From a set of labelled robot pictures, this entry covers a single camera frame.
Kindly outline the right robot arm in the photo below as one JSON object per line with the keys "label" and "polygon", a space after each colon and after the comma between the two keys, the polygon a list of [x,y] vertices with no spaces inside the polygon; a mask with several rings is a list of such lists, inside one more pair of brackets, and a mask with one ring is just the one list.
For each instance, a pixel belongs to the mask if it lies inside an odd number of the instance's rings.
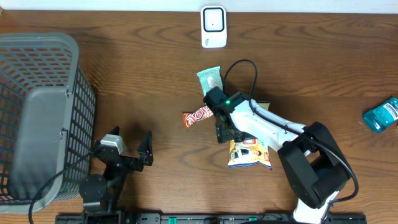
{"label": "right robot arm", "polygon": [[249,95],[228,96],[215,87],[203,99],[216,118],[217,140],[257,139],[278,153],[289,184],[298,197],[298,223],[325,223],[330,207],[355,176],[328,128],[288,121],[261,107]]}

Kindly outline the red chocolate bar wrapper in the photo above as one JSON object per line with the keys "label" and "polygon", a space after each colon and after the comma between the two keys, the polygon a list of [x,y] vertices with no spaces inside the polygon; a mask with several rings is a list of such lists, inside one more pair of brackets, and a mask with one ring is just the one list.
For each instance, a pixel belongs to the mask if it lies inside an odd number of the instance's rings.
{"label": "red chocolate bar wrapper", "polygon": [[191,125],[208,119],[213,116],[213,112],[209,109],[208,106],[202,106],[192,113],[182,113],[182,120],[185,125],[185,128],[188,129]]}

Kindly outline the yellow snack chip bag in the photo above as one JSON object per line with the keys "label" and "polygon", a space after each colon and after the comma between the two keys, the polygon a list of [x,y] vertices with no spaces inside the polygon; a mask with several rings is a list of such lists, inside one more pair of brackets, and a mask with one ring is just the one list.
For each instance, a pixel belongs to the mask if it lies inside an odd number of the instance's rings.
{"label": "yellow snack chip bag", "polygon": [[229,142],[228,167],[249,167],[262,164],[272,169],[269,160],[268,145],[256,138],[249,138],[242,142]]}

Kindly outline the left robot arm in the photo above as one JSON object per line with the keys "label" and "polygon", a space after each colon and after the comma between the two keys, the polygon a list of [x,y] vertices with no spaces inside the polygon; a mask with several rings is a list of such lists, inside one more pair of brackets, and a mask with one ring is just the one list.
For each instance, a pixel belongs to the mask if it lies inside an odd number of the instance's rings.
{"label": "left robot arm", "polygon": [[90,174],[79,186],[83,199],[83,223],[134,223],[128,211],[118,208],[119,197],[128,175],[151,166],[152,133],[149,131],[137,150],[139,157],[122,155],[125,145],[115,127],[93,146],[92,157],[106,165],[102,174]]}

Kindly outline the teal mouthwash bottle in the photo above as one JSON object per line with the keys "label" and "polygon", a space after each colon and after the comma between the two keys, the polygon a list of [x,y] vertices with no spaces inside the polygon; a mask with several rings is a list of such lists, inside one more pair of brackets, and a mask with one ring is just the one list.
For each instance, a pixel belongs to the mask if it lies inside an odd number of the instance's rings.
{"label": "teal mouthwash bottle", "polygon": [[380,106],[363,114],[367,126],[375,133],[381,133],[397,122],[397,98],[392,97]]}

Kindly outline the mint green wipes packet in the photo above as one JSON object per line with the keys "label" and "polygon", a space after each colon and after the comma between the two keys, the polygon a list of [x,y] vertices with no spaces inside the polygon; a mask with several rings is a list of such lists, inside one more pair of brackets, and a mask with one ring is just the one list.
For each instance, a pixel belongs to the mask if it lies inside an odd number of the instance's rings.
{"label": "mint green wipes packet", "polygon": [[209,92],[212,88],[216,86],[220,90],[223,90],[223,82],[221,79],[220,71],[221,67],[217,66],[213,68],[207,68],[206,70],[197,73],[197,77],[199,78],[204,96],[207,92]]}

